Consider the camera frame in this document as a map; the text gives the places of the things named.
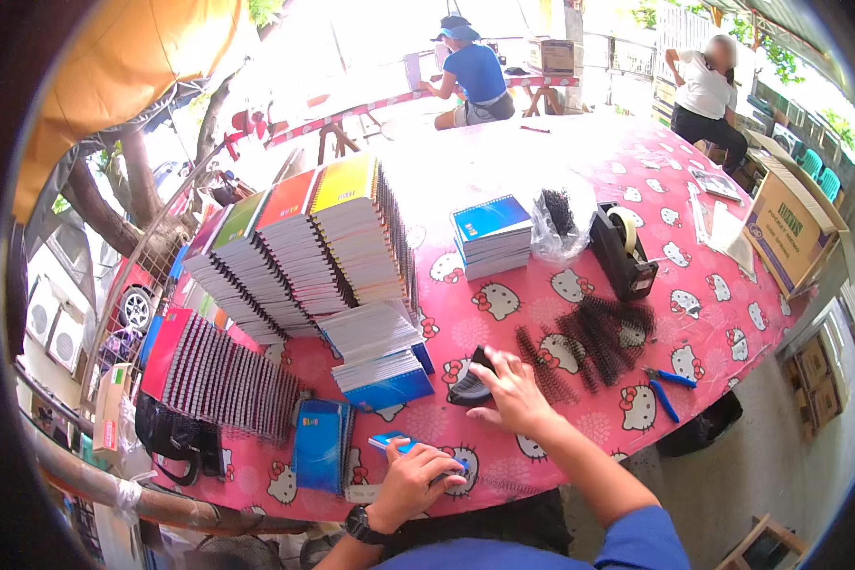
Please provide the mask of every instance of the white t-shirt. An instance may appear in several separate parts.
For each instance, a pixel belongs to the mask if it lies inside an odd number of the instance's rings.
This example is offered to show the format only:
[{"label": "white t-shirt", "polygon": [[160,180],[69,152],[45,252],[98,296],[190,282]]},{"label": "white t-shirt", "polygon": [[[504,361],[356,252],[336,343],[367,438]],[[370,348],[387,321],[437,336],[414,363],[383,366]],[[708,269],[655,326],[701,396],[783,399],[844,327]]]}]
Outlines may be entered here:
[{"label": "white t-shirt", "polygon": [[735,110],[738,90],[724,75],[707,68],[703,52],[687,49],[677,55],[684,64],[678,71],[684,85],[674,94],[675,103],[707,119],[722,119],[727,107]]}]

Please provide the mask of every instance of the wristwatch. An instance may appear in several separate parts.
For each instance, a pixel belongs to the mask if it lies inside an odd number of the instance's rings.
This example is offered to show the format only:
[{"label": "wristwatch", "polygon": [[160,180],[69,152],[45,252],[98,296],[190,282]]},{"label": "wristwatch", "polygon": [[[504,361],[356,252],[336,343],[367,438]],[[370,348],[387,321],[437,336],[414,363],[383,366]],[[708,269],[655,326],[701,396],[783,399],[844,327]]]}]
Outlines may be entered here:
[{"label": "wristwatch", "polygon": [[383,534],[371,529],[370,524],[367,523],[367,511],[362,504],[355,505],[348,512],[345,518],[345,530],[365,544],[386,544],[393,537],[392,534]]}]

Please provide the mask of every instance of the hand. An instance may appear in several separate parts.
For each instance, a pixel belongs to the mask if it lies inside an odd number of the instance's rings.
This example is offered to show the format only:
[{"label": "hand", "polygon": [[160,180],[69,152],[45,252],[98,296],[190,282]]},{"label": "hand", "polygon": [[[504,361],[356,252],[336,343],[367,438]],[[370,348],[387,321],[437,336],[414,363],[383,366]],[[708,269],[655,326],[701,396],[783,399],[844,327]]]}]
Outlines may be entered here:
[{"label": "hand", "polygon": [[447,475],[431,482],[446,471],[461,471],[462,465],[443,451],[417,443],[408,453],[399,453],[400,445],[410,439],[393,439],[387,446],[389,471],[374,504],[365,507],[372,530],[392,534],[402,523],[434,504],[446,489],[465,485],[466,478]]},{"label": "hand", "polygon": [[551,421],[561,418],[535,384],[532,366],[509,352],[490,347],[485,347],[485,356],[494,365],[494,371],[475,362],[468,369],[488,387],[497,409],[472,408],[466,412],[467,416],[484,419],[531,439],[536,439],[536,434]]}]

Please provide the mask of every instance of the tape dispenser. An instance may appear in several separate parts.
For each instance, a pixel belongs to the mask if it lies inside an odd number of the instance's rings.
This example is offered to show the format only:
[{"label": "tape dispenser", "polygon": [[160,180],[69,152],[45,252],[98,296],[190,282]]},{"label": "tape dispenser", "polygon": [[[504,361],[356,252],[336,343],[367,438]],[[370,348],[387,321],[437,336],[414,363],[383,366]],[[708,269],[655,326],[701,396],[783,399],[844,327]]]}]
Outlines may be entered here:
[{"label": "tape dispenser", "polygon": [[658,263],[649,261],[637,237],[635,214],[616,201],[600,201],[593,217],[593,253],[621,301],[649,295]]}]

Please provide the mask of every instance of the black backpack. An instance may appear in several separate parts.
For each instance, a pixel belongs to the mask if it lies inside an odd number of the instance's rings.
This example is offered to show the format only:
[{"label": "black backpack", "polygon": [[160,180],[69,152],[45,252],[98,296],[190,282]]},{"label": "black backpack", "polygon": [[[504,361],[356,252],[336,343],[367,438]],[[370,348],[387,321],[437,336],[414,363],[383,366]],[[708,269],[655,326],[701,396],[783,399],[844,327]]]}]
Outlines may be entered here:
[{"label": "black backpack", "polygon": [[159,453],[171,460],[190,462],[187,472],[178,476],[152,458],[161,473],[177,485],[193,485],[200,468],[207,477],[225,474],[218,427],[166,408],[143,391],[137,395],[136,432],[150,457]]}]

